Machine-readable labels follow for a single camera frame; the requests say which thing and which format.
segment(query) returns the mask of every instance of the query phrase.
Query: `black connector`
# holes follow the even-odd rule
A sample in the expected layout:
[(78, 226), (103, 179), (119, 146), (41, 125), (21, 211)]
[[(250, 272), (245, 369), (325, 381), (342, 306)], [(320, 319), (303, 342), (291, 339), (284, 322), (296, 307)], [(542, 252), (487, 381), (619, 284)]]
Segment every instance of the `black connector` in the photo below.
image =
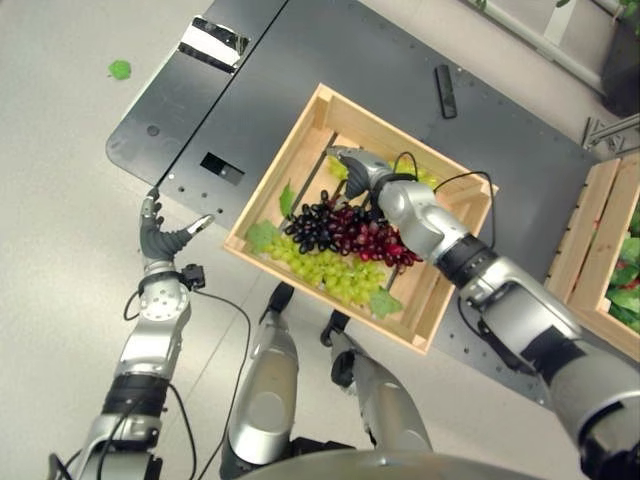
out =
[(202, 265), (190, 263), (180, 271), (180, 274), (182, 275), (182, 283), (189, 290), (193, 290), (194, 288), (198, 290), (204, 288), (206, 285)]

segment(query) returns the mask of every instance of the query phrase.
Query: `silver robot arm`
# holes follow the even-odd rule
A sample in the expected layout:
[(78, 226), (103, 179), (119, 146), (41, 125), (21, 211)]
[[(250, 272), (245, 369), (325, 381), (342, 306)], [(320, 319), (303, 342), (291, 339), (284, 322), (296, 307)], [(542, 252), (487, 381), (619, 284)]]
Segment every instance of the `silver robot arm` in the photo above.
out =
[(405, 245), (435, 265), (483, 327), (542, 377), (592, 479), (638, 478), (640, 374), (582, 341), (571, 311), (511, 260), (472, 236), (438, 204), (433, 191), (398, 179), (388, 164), (359, 149), (332, 147), (348, 168), (348, 198), (370, 191), (372, 202)]
[[(180, 353), (182, 329), (191, 315), (189, 291), (173, 258), (213, 217), (206, 215), (176, 232), (160, 232), (163, 218), (157, 216), (161, 208), (158, 196), (157, 189), (152, 189), (140, 212), (144, 276), (138, 287), (139, 319), (74, 468), (72, 476), (78, 480), (95, 479), (98, 470), (105, 479), (153, 479), (160, 474), (162, 462), (149, 450), (158, 441), (160, 414)], [(109, 446), (117, 452), (103, 455)]]

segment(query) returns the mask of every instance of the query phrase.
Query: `metal plate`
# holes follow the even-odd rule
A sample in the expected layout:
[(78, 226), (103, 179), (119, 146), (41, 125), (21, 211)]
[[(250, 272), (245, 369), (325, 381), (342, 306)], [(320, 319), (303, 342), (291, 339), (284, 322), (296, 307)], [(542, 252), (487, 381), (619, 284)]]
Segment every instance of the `metal plate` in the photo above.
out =
[[(249, 0), (217, 0), (206, 17), (240, 22), (254, 9)], [(237, 24), (226, 25), (246, 34)], [(453, 74), (453, 120), (440, 115), (434, 68), (442, 63)], [(182, 74), (190, 76), (192, 69)], [(162, 193), (199, 213), (218, 212), (218, 223), (230, 227), (320, 82), (457, 162), (488, 171), (500, 186), (498, 250), (544, 280), (596, 159), (356, 1), (289, 0), (186, 144)], [(200, 166), (207, 154), (243, 172), (237, 185)], [(156, 159), (139, 155), (131, 161)], [(504, 367), (455, 308), (445, 314), (434, 345), (534, 401), (547, 401), (540, 383)]]
[[(249, 37), (243, 55), (246, 60), (285, 3), (286, 0), (253, 2), (250, 15), (234, 8), (216, 8), (214, 15), (210, 8), (203, 17), (233, 25), (236, 32)], [(107, 156), (119, 167), (155, 185), (180, 156), (232, 79), (230, 73), (174, 52), (107, 140)]]

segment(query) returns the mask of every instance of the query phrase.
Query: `grape leaf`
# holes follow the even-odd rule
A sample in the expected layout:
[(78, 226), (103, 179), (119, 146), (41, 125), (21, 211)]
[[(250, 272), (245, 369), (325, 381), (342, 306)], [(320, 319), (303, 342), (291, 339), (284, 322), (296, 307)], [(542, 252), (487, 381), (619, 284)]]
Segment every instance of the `grape leaf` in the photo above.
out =
[(609, 307), (609, 313), (624, 323), (627, 327), (640, 333), (640, 316), (626, 308), (619, 307), (615, 303)]
[(623, 268), (616, 268), (613, 271), (613, 275), (611, 275), (611, 280), (609, 281), (610, 285), (614, 287), (619, 287), (622, 285), (627, 285), (638, 276), (640, 273), (640, 268), (635, 265), (627, 265)]
[(293, 206), (293, 199), (295, 196), (295, 192), (291, 190), (291, 182), (288, 182), (280, 194), (280, 213), (282, 213), (283, 217), (286, 217), (291, 213), (291, 207)]
[(640, 264), (640, 238), (625, 238), (620, 249), (620, 258), (632, 265)]
[(632, 237), (640, 237), (640, 202), (636, 204), (636, 209), (633, 211), (629, 230)]
[(255, 223), (247, 230), (247, 241), (253, 253), (263, 252), (267, 245), (280, 236), (278, 229), (269, 220)]
[(404, 305), (393, 298), (387, 290), (378, 287), (378, 290), (374, 291), (369, 297), (369, 307), (376, 317), (382, 319), (388, 313), (399, 312), (404, 308)]
[(131, 76), (131, 64), (126, 60), (115, 60), (109, 65), (109, 73), (116, 80), (126, 80)]
[(607, 292), (607, 298), (619, 307), (640, 314), (640, 286), (631, 289), (613, 288)]

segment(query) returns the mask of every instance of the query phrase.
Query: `wooden crate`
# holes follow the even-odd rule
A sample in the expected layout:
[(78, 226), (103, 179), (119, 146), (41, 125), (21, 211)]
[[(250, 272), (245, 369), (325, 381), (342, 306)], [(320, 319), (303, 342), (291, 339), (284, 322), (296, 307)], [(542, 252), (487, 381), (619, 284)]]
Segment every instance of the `wooden crate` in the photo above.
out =
[[(468, 172), (330, 88), (319, 85), (231, 230), (225, 248), (424, 354), (453, 293), (453, 286), (434, 267), (417, 263), (399, 275), (390, 293), (403, 303), (404, 309), (384, 319), (376, 319), (367, 307), (342, 305), (323, 289), (308, 285), (294, 276), (285, 263), (271, 260), (266, 255), (253, 255), (245, 242), (247, 230), (257, 222), (268, 219), (274, 225), (282, 226), (278, 199), (288, 183), (296, 193), (303, 192), (298, 207), (303, 203), (317, 203), (322, 189), (331, 192), (337, 187), (339, 181), (329, 173), (328, 162), (324, 161), (324, 150), (330, 145), (359, 146), (388, 161), (401, 152), (410, 151), (419, 166), (438, 180)], [(438, 190), (438, 199), (472, 233), (478, 234), (491, 200), (484, 178), (470, 175), (450, 182)], [(381, 268), (386, 268), (383, 262), (379, 263)]]
[(640, 191), (640, 154), (591, 168), (545, 286), (581, 324), (640, 361), (640, 335), (609, 315), (605, 298)]

